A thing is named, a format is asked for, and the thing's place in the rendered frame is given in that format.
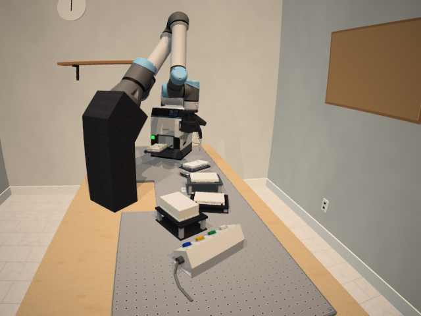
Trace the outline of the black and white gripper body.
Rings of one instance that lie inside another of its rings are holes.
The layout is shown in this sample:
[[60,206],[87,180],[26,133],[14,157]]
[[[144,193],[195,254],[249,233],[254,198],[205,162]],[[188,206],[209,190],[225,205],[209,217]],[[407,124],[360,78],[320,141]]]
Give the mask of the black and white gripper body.
[[[179,131],[185,133],[196,132],[198,121],[194,119],[195,113],[198,110],[182,110],[182,121],[179,121]],[[188,117],[187,117],[188,115]]]

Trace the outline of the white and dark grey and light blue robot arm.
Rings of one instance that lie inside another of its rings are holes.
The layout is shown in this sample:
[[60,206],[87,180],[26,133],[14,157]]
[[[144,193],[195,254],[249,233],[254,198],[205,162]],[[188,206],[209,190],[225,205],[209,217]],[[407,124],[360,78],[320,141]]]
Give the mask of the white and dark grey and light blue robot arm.
[[170,78],[168,83],[162,85],[162,97],[184,98],[185,110],[198,110],[199,81],[187,80],[186,40],[188,29],[188,16],[180,11],[172,13],[160,36],[160,42],[148,60],[136,58],[120,83],[110,91],[124,91],[140,107],[141,101],[149,97],[150,90],[156,82],[155,76],[171,52]]

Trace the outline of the beige control panel with coloured buttons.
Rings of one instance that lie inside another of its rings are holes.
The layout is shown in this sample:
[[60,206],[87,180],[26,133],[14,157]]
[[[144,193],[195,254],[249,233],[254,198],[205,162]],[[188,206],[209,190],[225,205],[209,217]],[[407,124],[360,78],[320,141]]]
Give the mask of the beige control panel with coloured buttons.
[[176,257],[174,278],[178,288],[190,302],[193,301],[192,298],[178,281],[178,267],[191,278],[196,277],[241,250],[244,240],[240,224],[222,225],[216,231],[212,230],[207,235],[199,236],[173,250]]

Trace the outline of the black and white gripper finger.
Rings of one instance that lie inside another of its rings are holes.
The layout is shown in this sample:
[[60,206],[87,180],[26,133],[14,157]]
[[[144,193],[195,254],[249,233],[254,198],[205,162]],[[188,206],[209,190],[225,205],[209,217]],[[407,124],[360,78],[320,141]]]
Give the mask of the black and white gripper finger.
[[181,139],[181,140],[183,140],[183,146],[185,145],[185,143],[186,143],[186,140],[187,140],[187,137],[188,137],[188,135],[189,135],[190,133],[183,133],[180,137],[179,137],[179,139]]
[[199,144],[199,151],[201,151],[202,131],[200,125],[197,126],[196,132],[193,133],[192,142],[195,144]]

